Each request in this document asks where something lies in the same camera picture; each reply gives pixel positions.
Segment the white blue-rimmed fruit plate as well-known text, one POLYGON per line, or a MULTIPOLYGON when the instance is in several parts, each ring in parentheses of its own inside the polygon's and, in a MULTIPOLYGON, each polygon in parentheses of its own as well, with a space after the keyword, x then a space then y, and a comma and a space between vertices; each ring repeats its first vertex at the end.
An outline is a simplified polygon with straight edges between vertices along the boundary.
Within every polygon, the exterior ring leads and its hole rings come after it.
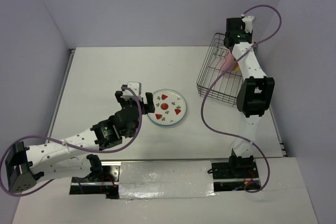
POLYGON ((161 89, 153 93, 154 113, 149 120, 159 126, 169 127, 180 123, 186 115, 187 104, 184 97, 172 89, 161 89))

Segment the pink plate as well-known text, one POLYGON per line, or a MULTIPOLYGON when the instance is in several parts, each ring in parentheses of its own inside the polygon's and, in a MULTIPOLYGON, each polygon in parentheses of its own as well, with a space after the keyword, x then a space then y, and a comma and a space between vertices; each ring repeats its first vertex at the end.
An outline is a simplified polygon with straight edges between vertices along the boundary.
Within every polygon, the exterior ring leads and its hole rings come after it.
POLYGON ((234 68, 235 65, 236 65, 236 59, 235 59, 235 57, 232 55, 232 53, 230 52, 230 50, 227 50, 227 52, 226 52, 226 54, 224 56, 224 59, 223 59, 223 62, 222 62, 220 70, 222 72, 224 72, 224 71, 231 71, 234 68))

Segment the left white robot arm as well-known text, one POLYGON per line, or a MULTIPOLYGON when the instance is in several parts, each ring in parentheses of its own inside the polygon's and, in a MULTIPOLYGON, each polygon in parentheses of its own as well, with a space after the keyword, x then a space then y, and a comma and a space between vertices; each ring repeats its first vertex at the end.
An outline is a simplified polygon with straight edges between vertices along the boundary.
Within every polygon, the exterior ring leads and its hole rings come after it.
POLYGON ((102 177, 103 168, 99 153, 119 152, 129 146, 137 137, 142 117, 154 113, 153 94, 147 92, 141 98, 137 92, 126 86, 115 93, 121 110, 91 128, 65 138, 49 138, 48 143, 25 146, 23 139, 16 140, 7 148, 1 164, 6 167, 8 186, 1 185, 4 192, 14 197, 27 196, 34 192, 37 183, 49 184, 64 177, 87 177, 97 181, 102 177))

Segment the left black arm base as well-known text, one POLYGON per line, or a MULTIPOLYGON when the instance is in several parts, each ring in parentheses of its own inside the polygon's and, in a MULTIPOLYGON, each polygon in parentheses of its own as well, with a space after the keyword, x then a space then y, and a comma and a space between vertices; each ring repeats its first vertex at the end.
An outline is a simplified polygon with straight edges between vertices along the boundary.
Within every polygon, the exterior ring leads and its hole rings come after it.
POLYGON ((89 174, 71 179, 70 195, 105 195, 107 199, 119 199, 121 164, 102 162, 97 155, 86 156, 89 174))

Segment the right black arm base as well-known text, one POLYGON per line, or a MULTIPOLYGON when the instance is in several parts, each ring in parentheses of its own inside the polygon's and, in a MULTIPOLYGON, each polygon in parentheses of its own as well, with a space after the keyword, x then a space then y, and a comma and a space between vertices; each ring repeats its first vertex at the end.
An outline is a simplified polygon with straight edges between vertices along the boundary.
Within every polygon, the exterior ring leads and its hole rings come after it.
POLYGON ((232 151, 227 161, 211 162, 207 173, 212 175, 215 192, 252 192, 261 188, 257 165, 252 155, 241 157, 232 151))

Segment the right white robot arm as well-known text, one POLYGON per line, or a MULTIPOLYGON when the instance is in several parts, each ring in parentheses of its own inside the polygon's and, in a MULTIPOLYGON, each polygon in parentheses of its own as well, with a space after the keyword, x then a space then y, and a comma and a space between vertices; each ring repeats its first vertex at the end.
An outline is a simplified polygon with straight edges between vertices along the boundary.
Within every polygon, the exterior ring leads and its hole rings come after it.
POLYGON ((273 78, 262 70, 253 43, 254 17, 234 17, 226 19, 224 46, 229 50, 228 67, 238 65, 243 83, 236 97, 236 106, 242 113, 242 137, 236 137, 232 143, 237 156, 248 157, 253 149, 256 131, 261 117, 269 109, 275 87, 273 78))

